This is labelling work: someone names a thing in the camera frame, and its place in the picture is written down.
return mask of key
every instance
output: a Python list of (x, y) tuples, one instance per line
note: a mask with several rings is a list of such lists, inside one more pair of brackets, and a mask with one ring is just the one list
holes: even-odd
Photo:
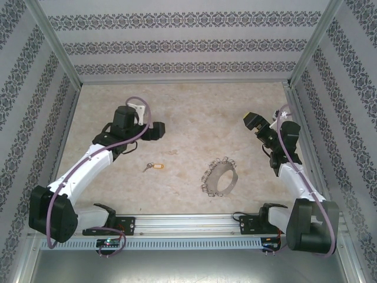
[(148, 163), (147, 164), (147, 167), (145, 167), (145, 169), (143, 170), (143, 173), (145, 172), (145, 171), (147, 171), (149, 168), (152, 168), (153, 167), (153, 163)]

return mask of enclosure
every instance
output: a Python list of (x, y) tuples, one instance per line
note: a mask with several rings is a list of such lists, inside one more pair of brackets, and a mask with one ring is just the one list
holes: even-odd
[[(375, 2), (0, 0), (0, 282), (377, 281)], [(134, 235), (112, 259), (81, 233), (50, 251), (28, 225), (32, 189), (72, 168), (132, 96), (165, 135), (119, 155), (76, 207), (135, 217)], [(306, 174), (341, 211), (327, 259), (266, 256), (232, 219), (293, 206), (243, 121), (272, 123), (284, 104)], [(224, 157), (237, 183), (210, 196), (203, 175)]]

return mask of patterned wallpaper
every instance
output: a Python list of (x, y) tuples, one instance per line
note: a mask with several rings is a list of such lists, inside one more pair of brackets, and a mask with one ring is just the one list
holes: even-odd
[(367, 282), (377, 282), (376, 9), (345, 1), (296, 91), (330, 193), (344, 211)]
[(21, 0), (0, 0), (0, 282), (15, 271), (31, 189), (48, 184), (78, 95)]
[(328, 2), (40, 1), (83, 82), (288, 79)]

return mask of floor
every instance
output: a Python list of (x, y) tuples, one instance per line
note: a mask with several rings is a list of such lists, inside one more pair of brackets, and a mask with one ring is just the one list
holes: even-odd
[[(243, 124), (250, 111), (272, 122), (272, 114), (287, 103), (281, 83), (84, 85), (59, 176), (130, 96), (149, 103), (152, 120), (164, 122), (166, 134), (158, 141), (140, 141), (135, 152), (121, 155), (87, 187), (77, 206), (100, 202), (120, 214), (180, 214), (257, 212), (265, 202), (292, 205), (262, 143)], [(201, 177), (224, 156), (236, 162), (239, 179), (231, 194), (211, 198), (201, 191)], [(142, 173), (149, 162), (164, 169)], [(227, 172), (219, 186), (225, 188), (231, 179)]]

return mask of damask pattern border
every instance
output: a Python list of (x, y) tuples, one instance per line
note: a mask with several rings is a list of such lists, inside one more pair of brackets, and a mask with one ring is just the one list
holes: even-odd
[(363, 103), (364, 108), (367, 109), (368, 115), (372, 118), (372, 123), (377, 130), (376, 87), (369, 79), (368, 73), (363, 68), (359, 57), (356, 55), (349, 39), (336, 19), (330, 24), (327, 30), (327, 35), (338, 52), (338, 56), (340, 60), (342, 60), (343, 66), (346, 68), (353, 86), (358, 92), (361, 102)]
[(353, 15), (359, 20), (359, 24), (369, 36), (373, 47), (377, 48), (377, 9), (370, 0), (347, 0), (347, 6)]
[(0, 12), (0, 50), (3, 49), (13, 29), (26, 11), (23, 0), (9, 0)]
[(39, 83), (33, 93), (27, 111), (20, 129), (16, 134), (14, 144), (11, 146), (8, 158), (6, 159), (0, 176), (0, 212), (3, 211), (3, 205), (6, 203), (6, 196), (13, 185), (15, 174), (18, 171), (21, 159), (24, 156), (26, 146), (29, 142), (30, 136), (34, 129), (35, 123), (42, 109), (43, 102), (47, 95), (51, 81), (54, 78), (55, 72), (58, 68), (59, 61), (55, 54), (49, 56)]
[[(25, 188), (19, 200), (19, 204), (17, 206), (17, 213), (14, 215), (14, 220), (12, 221), (12, 224), (11, 224), (11, 230), (8, 233), (9, 236), (5, 240), (5, 248), (1, 252), (0, 282), (6, 282), (7, 276), (9, 275), (11, 271), (12, 264), (15, 259), (16, 247), (19, 245), (20, 237), (22, 235), (22, 230), (24, 229), (25, 221), (27, 220), (27, 214), (29, 211), (30, 193), (31, 193), (31, 190), (39, 182), (39, 177), (42, 172), (43, 164), (45, 162), (45, 159), (47, 158), (47, 153), (52, 142), (54, 130), (58, 123), (58, 120), (59, 120), (58, 118), (59, 118), (61, 109), (63, 107), (64, 100), (67, 96), (67, 91), (69, 89), (70, 84), (71, 84), (70, 79), (65, 74), (62, 79), (62, 83), (59, 87), (56, 99), (54, 101), (54, 105), (49, 114), (49, 119), (47, 121), (47, 124), (45, 125), (45, 130), (41, 138), (41, 142), (39, 143), (39, 148), (35, 155), (35, 159), (32, 163), (32, 167), (28, 175), (27, 182), (25, 183)], [(70, 105), (70, 110), (67, 117), (67, 121), (64, 126), (63, 134), (61, 136), (61, 142), (57, 145), (58, 146), (57, 154), (60, 150), (60, 146), (62, 145), (64, 131), (67, 127), (68, 119), (69, 119), (72, 107), (74, 105), (74, 101), (75, 101), (74, 98), (76, 95), (77, 95), (77, 91), (75, 92), (74, 97), (72, 99), (72, 103)]]
[(156, 40), (76, 42), (63, 44), (68, 55), (167, 53), (167, 52), (253, 52), (303, 51), (307, 40)]
[(314, 27), (320, 11), (176, 12), (49, 16), (56, 31), (127, 28)]
[[(317, 91), (308, 70), (305, 70), (302, 74), (301, 81), (305, 87), (306, 95), (309, 97), (309, 101), (312, 105), (312, 110), (316, 116), (316, 121), (322, 134), (323, 141), (326, 145), (328, 155), (331, 159), (331, 164), (333, 166), (335, 176), (338, 180), (340, 191), (343, 194), (345, 205), (349, 210), (351, 221), (357, 231), (358, 240), (361, 244), (364, 257), (368, 262), (368, 268), (371, 269), (372, 278), (377, 281), (377, 251), (375, 249), (374, 243), (372, 243), (372, 234), (368, 231), (368, 225), (365, 224), (365, 216), (361, 213), (361, 205), (358, 199), (355, 197), (355, 192), (353, 191), (353, 186), (349, 180), (347, 170), (344, 167), (342, 156), (339, 154), (339, 149), (333, 137), (329, 122), (326, 118), (325, 111), (322, 108)], [(301, 108), (303, 109), (300, 95), (298, 95), (298, 98), (301, 104)]]
[(373, 167), (374, 163), (371, 161), (371, 156), (366, 150), (366, 146), (364, 146), (363, 138), (360, 136), (360, 132), (358, 132), (356, 123), (353, 122), (351, 112), (346, 105), (346, 100), (343, 98), (338, 83), (320, 48), (313, 54), (313, 60), (328, 91), (339, 122), (343, 126), (350, 149), (356, 158), (356, 164), (362, 173), (366, 188), (369, 190), (369, 196), (373, 199), (373, 204), (377, 206), (377, 170)]
[(296, 62), (178, 62), (75, 65), (79, 75), (291, 72)]
[(13, 108), (15, 99), (18, 97), (19, 91), (24, 85), (26, 75), (29, 74), (31, 66), (42, 46), (42, 43), (44, 42), (44, 39), (45, 37), (43, 36), (42, 31), (38, 25), (35, 25), (35, 28), (31, 32), (27, 43), (17, 58), (17, 63), (14, 65), (14, 68), (11, 70), (11, 74), (8, 76), (8, 80), (1, 89), (0, 131), (2, 131), (2, 126), (6, 122), (6, 117), (9, 116), (9, 112)]

